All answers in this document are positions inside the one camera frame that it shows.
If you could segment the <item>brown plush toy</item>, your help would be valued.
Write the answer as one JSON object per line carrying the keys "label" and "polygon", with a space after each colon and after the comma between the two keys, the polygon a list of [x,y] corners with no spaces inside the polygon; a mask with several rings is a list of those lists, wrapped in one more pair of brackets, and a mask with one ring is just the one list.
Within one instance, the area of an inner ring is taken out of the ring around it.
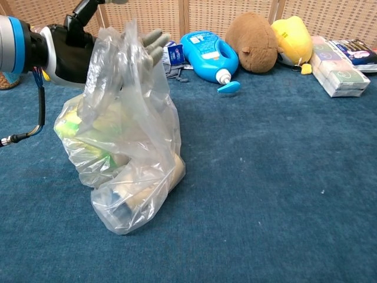
{"label": "brown plush toy", "polygon": [[267,19],[255,12],[237,16],[226,32],[225,41],[246,71],[266,73],[276,63],[279,45],[275,33]]}

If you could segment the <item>clear plastic bag with items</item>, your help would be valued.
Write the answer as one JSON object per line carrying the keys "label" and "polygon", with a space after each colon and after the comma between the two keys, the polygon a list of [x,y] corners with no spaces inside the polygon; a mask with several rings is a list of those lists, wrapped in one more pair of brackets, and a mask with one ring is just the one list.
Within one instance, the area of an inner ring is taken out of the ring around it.
{"label": "clear plastic bag with items", "polygon": [[186,173],[164,67],[142,40],[136,20],[101,29],[84,88],[54,123],[96,214],[118,235],[152,220]]}

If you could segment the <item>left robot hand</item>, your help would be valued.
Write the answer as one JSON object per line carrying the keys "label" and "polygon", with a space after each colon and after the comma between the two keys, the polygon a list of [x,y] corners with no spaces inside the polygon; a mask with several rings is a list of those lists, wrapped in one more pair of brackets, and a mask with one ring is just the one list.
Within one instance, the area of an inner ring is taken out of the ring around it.
{"label": "left robot hand", "polygon": [[124,5],[129,0],[80,0],[63,24],[49,24],[41,29],[37,43],[39,58],[34,64],[58,85],[81,88],[97,38],[85,31],[99,5]]}

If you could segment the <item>blue toothpaste box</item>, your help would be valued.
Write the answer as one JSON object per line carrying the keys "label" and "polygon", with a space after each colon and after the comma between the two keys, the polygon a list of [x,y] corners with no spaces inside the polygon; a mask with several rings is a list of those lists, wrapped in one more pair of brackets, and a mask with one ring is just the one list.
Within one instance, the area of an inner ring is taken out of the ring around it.
{"label": "blue toothpaste box", "polygon": [[175,41],[169,41],[163,47],[162,63],[168,65],[183,64],[186,59],[183,52],[183,45]]}

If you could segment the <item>woven folding screen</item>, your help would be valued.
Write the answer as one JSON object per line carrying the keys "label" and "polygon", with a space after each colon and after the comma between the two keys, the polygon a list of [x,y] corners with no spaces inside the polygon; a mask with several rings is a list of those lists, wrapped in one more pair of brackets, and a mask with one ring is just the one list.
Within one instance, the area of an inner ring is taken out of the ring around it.
{"label": "woven folding screen", "polygon": [[377,48],[377,0],[128,0],[100,5],[85,29],[94,35],[101,27],[122,30],[135,18],[142,33],[161,28],[175,41],[204,29],[224,37],[232,20],[248,11],[269,22],[298,16],[312,35],[359,38]]}

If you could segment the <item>blue pump detergent bottle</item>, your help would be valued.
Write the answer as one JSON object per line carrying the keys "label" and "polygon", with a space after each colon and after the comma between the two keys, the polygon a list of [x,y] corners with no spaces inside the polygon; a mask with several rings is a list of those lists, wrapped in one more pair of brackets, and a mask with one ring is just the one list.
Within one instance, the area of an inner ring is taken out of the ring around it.
{"label": "blue pump detergent bottle", "polygon": [[186,60],[202,79],[218,83],[218,93],[230,94],[240,90],[241,84],[232,80],[239,58],[234,49],[211,31],[194,31],[182,36],[180,43]]}

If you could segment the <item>grey cloth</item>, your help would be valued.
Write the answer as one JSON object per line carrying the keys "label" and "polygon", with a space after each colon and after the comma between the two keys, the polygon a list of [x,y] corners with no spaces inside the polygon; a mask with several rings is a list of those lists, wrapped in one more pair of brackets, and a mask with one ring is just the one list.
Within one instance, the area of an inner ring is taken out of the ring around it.
{"label": "grey cloth", "polygon": [[163,67],[167,79],[175,78],[181,83],[187,83],[189,81],[188,78],[181,76],[181,72],[183,70],[193,70],[193,66],[190,64],[169,65],[163,63]]}

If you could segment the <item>yellow plush toy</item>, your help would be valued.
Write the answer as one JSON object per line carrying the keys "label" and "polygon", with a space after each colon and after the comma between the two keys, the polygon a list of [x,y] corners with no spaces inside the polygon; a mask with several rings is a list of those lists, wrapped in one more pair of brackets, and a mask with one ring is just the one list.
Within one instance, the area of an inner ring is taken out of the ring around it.
{"label": "yellow plush toy", "polygon": [[302,75],[312,73],[310,59],[313,51],[312,38],[298,16],[275,20],[271,25],[278,43],[277,61]]}

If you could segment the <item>blue carpet table mat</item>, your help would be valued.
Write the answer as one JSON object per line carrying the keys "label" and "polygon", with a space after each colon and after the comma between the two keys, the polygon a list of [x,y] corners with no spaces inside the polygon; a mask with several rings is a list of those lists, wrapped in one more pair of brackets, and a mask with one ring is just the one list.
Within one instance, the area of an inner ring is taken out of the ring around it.
{"label": "blue carpet table mat", "polygon": [[148,224],[110,232],[53,130],[0,149],[0,283],[377,283],[377,75],[330,98],[277,65],[221,96],[170,81],[186,175]]}

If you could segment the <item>dark blue snack package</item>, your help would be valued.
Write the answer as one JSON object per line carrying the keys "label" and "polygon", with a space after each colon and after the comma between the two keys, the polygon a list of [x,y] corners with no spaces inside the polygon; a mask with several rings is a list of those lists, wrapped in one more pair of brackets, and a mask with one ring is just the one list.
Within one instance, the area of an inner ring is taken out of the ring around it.
{"label": "dark blue snack package", "polygon": [[329,40],[329,42],[363,73],[377,73],[377,52],[359,39]]}

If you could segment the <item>pastel tissue pack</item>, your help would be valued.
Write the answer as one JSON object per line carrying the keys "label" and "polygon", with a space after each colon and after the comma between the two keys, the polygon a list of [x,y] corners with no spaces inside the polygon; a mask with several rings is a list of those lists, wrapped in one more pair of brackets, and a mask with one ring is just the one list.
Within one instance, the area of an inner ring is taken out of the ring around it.
{"label": "pastel tissue pack", "polygon": [[328,40],[313,36],[312,73],[330,97],[360,97],[370,80]]}

